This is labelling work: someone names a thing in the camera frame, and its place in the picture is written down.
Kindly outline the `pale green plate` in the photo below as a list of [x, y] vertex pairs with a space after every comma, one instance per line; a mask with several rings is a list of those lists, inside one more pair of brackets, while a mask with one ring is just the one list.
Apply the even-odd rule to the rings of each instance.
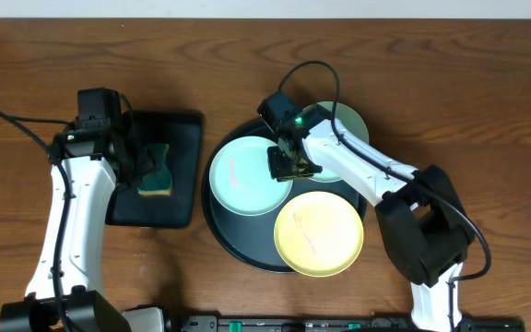
[[[365, 143], [370, 142], [368, 128], [355, 110], [339, 102], [336, 106], [336, 118], [358, 139]], [[334, 183], [340, 181], [341, 178], [335, 173], [323, 169], [321, 172], [316, 173], [311, 180], [318, 183]]]

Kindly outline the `yellow plate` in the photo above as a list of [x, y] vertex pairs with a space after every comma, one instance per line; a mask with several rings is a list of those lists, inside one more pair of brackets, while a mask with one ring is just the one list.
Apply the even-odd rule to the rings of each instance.
[[274, 225], [274, 243], [282, 260], [309, 277], [331, 277], [348, 269], [363, 240], [357, 210], [343, 197], [324, 191], [292, 198]]

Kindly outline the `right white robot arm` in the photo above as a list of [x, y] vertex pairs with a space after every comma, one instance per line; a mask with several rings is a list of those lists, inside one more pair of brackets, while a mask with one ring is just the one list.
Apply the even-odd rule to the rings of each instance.
[[393, 160], [338, 120], [298, 116], [267, 126], [277, 140], [268, 152], [273, 178], [294, 180], [328, 170], [355, 189], [373, 205], [385, 252], [411, 283], [414, 325], [456, 330], [462, 320], [457, 286], [479, 232], [445, 172]]

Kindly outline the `green yellow sponge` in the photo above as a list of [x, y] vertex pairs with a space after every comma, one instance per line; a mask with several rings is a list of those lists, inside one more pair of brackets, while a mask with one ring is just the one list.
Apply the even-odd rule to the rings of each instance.
[[137, 187], [140, 196], [169, 196], [172, 191], [172, 175], [167, 165], [170, 146], [167, 143], [153, 143], [149, 150], [155, 161], [155, 169], [143, 177]]

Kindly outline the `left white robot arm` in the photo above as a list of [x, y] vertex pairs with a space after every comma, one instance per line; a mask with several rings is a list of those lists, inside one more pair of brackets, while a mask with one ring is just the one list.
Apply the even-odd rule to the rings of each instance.
[[157, 306], [125, 312], [103, 296], [101, 250], [108, 206], [132, 155], [119, 112], [80, 113], [46, 148], [53, 196], [39, 263], [20, 302], [0, 312], [2, 331], [165, 331]]

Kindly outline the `mint green plate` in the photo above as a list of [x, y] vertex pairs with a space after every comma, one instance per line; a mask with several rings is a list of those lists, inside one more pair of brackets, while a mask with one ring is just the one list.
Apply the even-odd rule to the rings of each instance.
[[288, 197], [292, 182], [278, 182], [269, 170], [267, 150], [277, 145], [261, 136], [226, 143], [209, 167], [209, 186], [217, 201], [242, 216], [268, 213]]

